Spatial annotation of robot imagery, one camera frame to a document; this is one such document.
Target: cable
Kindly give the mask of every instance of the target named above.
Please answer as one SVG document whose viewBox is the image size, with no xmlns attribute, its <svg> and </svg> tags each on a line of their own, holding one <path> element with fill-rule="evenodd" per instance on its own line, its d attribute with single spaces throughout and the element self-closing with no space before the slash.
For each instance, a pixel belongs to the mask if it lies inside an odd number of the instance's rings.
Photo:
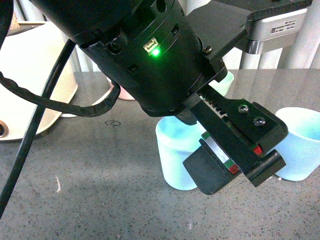
<svg viewBox="0 0 320 240">
<path fill-rule="evenodd" d="M 68 40 L 65 43 L 60 53 L 60 56 L 58 57 L 56 63 L 54 64 L 53 69 L 46 81 L 45 87 L 42 91 L 42 97 L 49 98 L 51 96 L 58 82 L 58 79 L 61 75 L 61 72 L 64 69 L 64 66 L 66 65 L 74 47 L 75 47 L 75 43 L 73 43 L 71 40 Z M 19 175 L 24 166 L 24 163 L 26 161 L 27 155 L 29 153 L 30 147 L 32 145 L 32 142 L 34 140 L 34 137 L 36 135 L 37 129 L 40 125 L 40 122 L 45 110 L 46 108 L 44 106 L 38 105 L 36 107 L 32 115 L 32 118 L 30 120 L 30 123 L 28 125 L 28 128 L 24 134 L 19 150 L 16 154 L 10 175 L 7 178 L 5 186 L 3 187 L 0 194 L 0 218 L 2 217 L 5 211 L 5 208 L 11 197 L 11 194 L 18 181 Z"/>
<path fill-rule="evenodd" d="M 13 9 L 14 7 L 12 0 L 6 0 L 0 3 L 0 49 L 10 28 Z M 119 84 L 112 81 L 114 87 L 106 99 L 96 105 L 81 107 L 64 102 L 50 100 L 48 98 L 33 94 L 29 90 L 19 87 L 15 81 L 9 78 L 5 78 L 1 71 L 0 84 L 2 84 L 13 94 L 33 104 L 40 105 L 58 112 L 87 118 L 97 117 L 111 110 L 115 105 L 121 91 Z"/>
<path fill-rule="evenodd" d="M 2 72 L 0 72 L 0 84 L 2 84 L 13 94 L 33 104 L 41 105 L 43 107 L 58 112 L 74 114 L 86 118 L 97 117 L 111 110 L 112 107 L 115 105 L 121 91 L 119 84 L 113 81 L 112 84 L 114 85 L 114 88 L 112 89 L 110 95 L 106 99 L 104 99 L 101 103 L 97 105 L 81 107 L 60 101 L 50 100 L 48 98 L 35 95 L 29 90 L 19 87 L 15 81 L 9 78 L 5 78 Z"/>
<path fill-rule="evenodd" d="M 0 50 L 8 34 L 14 12 L 14 1 L 0 3 Z"/>
<path fill-rule="evenodd" d="M 97 101 L 95 101 L 93 105 L 97 105 L 99 103 L 101 103 L 102 101 L 105 100 L 105 98 L 107 98 L 109 96 L 109 94 L 111 93 L 113 87 L 111 87 L 102 97 L 100 97 Z M 77 115 L 74 115 L 74 114 L 70 114 L 70 113 L 62 113 L 60 118 L 65 118 L 65 119 L 70 119 L 70 118 L 75 118 L 75 117 L 78 117 Z"/>
</svg>

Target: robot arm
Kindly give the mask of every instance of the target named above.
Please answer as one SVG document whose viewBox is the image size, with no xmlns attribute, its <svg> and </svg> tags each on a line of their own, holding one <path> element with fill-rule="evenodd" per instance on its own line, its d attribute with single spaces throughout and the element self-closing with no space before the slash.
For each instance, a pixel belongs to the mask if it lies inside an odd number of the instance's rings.
<svg viewBox="0 0 320 240">
<path fill-rule="evenodd" d="M 149 116 L 199 121 L 254 186 L 285 166 L 277 151 L 268 152 L 288 134 L 286 125 L 208 83 L 227 75 L 222 57 L 233 47 L 260 54 L 292 44 L 311 0 L 212 0 L 188 16 L 178 0 L 31 2 Z M 231 173 L 208 141 L 200 142 L 184 165 L 199 189 L 213 194 L 239 171 Z"/>
</svg>

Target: screw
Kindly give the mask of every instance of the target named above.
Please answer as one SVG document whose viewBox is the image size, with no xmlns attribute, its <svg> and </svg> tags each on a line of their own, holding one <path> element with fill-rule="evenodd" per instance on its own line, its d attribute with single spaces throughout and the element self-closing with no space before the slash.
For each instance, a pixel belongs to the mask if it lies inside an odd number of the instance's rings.
<svg viewBox="0 0 320 240">
<path fill-rule="evenodd" d="M 211 54 L 212 52 L 213 52 L 213 49 L 212 49 L 211 46 L 206 46 L 206 47 L 203 49 L 203 53 L 204 53 L 205 55 L 209 55 L 209 54 Z"/>
<path fill-rule="evenodd" d="M 247 112 L 249 112 L 249 107 L 245 104 L 241 104 L 238 107 L 238 111 L 239 111 L 239 113 L 246 114 Z"/>
<path fill-rule="evenodd" d="M 253 123 L 256 126 L 263 126 L 266 124 L 266 120 L 263 117 L 258 116 L 255 119 L 253 119 Z"/>
<path fill-rule="evenodd" d="M 114 55 L 118 55 L 119 53 L 121 53 L 121 48 L 120 48 L 119 44 L 117 44 L 115 42 L 110 42 L 108 44 L 108 49 Z"/>
</svg>

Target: countertop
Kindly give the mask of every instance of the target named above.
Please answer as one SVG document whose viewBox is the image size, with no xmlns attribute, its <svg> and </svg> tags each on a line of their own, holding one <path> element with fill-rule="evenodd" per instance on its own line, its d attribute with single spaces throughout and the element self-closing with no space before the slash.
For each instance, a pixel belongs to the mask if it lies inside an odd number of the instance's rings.
<svg viewBox="0 0 320 240">
<path fill-rule="evenodd" d="M 320 70 L 231 70 L 227 97 L 320 112 Z M 74 103 L 108 89 L 78 73 Z M 300 182 L 243 174 L 214 195 L 164 180 L 155 127 L 136 101 L 96 118 L 59 119 L 36 137 L 0 221 L 1 240 L 319 240 L 320 168 Z M 0 142 L 0 187 L 19 141 Z"/>
</svg>

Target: black cylinder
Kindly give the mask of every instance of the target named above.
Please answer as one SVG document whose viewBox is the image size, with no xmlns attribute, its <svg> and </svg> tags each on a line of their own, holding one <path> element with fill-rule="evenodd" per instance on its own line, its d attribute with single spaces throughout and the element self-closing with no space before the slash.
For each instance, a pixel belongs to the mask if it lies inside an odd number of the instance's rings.
<svg viewBox="0 0 320 240">
<path fill-rule="evenodd" d="M 33 0 L 150 116 L 174 115 L 200 84 L 202 46 L 178 0 Z"/>
</svg>

